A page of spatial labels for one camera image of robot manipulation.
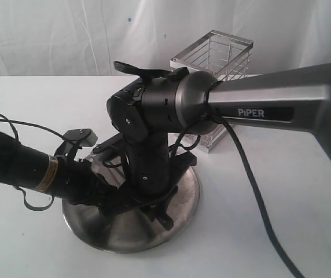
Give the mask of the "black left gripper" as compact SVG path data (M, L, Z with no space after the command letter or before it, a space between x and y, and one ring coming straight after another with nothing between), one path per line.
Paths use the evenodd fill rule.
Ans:
M115 186L92 171L88 160L77 162L58 158L58 169L49 186L50 195L73 205L100 206L115 192Z

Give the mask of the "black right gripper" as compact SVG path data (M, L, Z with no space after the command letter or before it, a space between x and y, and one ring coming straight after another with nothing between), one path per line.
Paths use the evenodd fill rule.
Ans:
M167 231L174 227L164 202L177 192L178 182L197 158L191 152L170 156L168 150L126 150L122 166L126 180L116 191L116 211L145 208L150 222Z

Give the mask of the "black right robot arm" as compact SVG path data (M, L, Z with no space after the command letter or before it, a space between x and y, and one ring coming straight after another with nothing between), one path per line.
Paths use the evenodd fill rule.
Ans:
M140 69L116 61L115 69L135 81L112 95L106 108L119 146L125 181L100 207L107 217L141 210L166 229L179 180L196 164L191 153L178 155L176 133L205 135L222 124L311 133L331 160L331 63L232 81L205 71Z

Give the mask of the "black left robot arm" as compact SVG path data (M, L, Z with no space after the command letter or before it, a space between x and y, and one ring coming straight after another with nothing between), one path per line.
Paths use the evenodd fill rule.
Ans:
M0 132L0 183L59 197L71 204L99 206L116 188L91 163L50 156Z

